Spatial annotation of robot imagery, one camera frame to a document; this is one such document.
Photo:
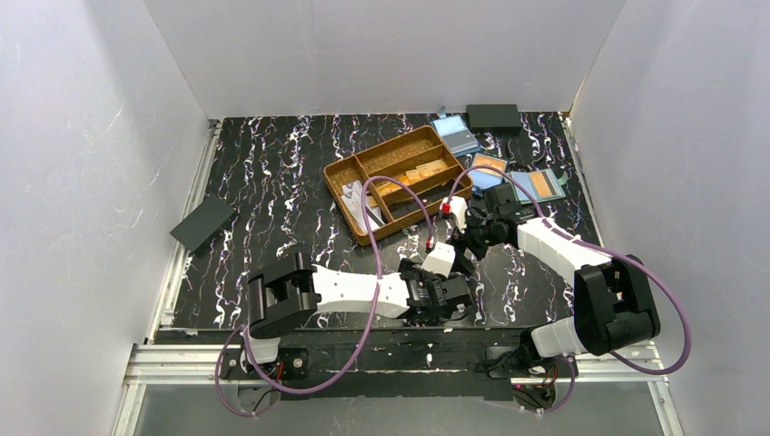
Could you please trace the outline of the green card wallet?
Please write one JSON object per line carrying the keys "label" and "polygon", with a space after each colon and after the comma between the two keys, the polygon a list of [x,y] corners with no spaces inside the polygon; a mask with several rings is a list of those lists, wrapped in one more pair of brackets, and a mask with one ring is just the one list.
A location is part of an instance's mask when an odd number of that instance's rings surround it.
{"label": "green card wallet", "polygon": [[564,189],[566,181],[558,179],[551,168],[528,173],[511,172],[510,176],[524,187],[524,190],[521,190],[518,186],[515,187],[517,199],[523,204],[531,203],[527,193],[532,195],[538,203],[566,197]]}

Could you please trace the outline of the dark grey card case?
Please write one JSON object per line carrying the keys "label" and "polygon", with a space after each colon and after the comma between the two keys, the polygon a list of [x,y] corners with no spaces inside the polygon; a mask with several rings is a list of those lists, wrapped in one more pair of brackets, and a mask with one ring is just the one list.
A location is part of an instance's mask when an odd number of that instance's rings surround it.
{"label": "dark grey card case", "polygon": [[206,196],[171,229],[170,235],[185,249],[196,252],[213,239],[235,214],[236,209],[218,196]]}

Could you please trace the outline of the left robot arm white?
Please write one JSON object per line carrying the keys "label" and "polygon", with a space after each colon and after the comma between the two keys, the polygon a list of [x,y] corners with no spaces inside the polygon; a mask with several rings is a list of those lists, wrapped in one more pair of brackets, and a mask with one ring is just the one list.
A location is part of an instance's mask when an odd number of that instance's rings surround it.
{"label": "left robot arm white", "polygon": [[443,261],[402,258],[396,272],[383,275],[340,272],[312,264],[307,253],[281,259],[247,282],[248,321],[244,338],[253,361],[278,360],[281,338],[316,313],[369,313],[407,322],[435,323],[464,314],[474,305],[466,280],[452,275]]}

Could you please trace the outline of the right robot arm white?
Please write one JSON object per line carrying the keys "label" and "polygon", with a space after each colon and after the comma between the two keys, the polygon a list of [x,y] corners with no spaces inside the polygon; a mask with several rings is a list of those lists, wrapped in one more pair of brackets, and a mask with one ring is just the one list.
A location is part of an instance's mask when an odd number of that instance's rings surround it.
{"label": "right robot arm white", "polygon": [[530,211],[510,217],[467,212],[453,239],[479,260],[493,245],[515,246],[558,273],[572,288],[572,316],[524,332],[517,351],[520,362],[564,354],[603,355],[660,332],[645,275],[626,261],[582,245],[551,219]]}

